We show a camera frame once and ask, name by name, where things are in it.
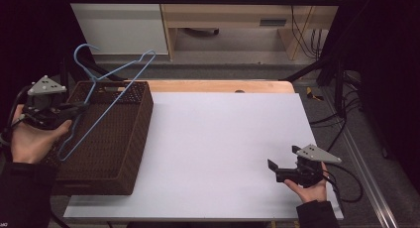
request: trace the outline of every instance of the black sleeve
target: black sleeve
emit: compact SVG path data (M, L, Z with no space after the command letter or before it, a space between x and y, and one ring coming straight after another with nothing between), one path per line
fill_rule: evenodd
M306 202L296 207L301 228L340 227L330 201Z
M0 175L0 224L48 227L55 176L48 166L6 163Z

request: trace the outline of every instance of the black horizontal bar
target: black horizontal bar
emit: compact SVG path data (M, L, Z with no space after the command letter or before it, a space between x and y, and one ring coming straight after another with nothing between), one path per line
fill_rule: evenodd
M66 0L69 3L90 4L221 4L221 5L293 5L341 6L353 4L352 0Z

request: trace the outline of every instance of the white table top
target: white table top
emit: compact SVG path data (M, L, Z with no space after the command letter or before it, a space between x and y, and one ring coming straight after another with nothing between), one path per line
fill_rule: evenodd
M155 92L130 196L73 196L64 217L127 221L297 218L299 197L267 167L296 168L291 146L315 140L295 93ZM343 214L328 184L338 219Z

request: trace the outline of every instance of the hand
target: hand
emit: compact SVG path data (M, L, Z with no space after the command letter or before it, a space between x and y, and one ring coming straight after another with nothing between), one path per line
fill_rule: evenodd
M322 170L324 170L324 176L327 176L328 173L326 172L327 168L325 167L324 163L322 164ZM284 183L297 195L299 195L300 199L303 203L318 200L318 201L326 201L327 200L327 181L322 179L318 183L313 186L303 188L297 185L294 181L286 179Z
M18 105L13 121L22 114L23 105ZM11 151L13 162L37 164L52 148L53 143L64 135L71 125L67 120L55 130L44 131L25 123L19 123L13 130Z

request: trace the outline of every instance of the brown woven basket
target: brown woven basket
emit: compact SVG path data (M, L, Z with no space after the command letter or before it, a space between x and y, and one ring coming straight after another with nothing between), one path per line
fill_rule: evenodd
M98 82L66 155L129 82ZM78 82L68 102L84 101L92 82ZM134 82L71 156L60 165L54 195L130 195L154 103L147 82Z

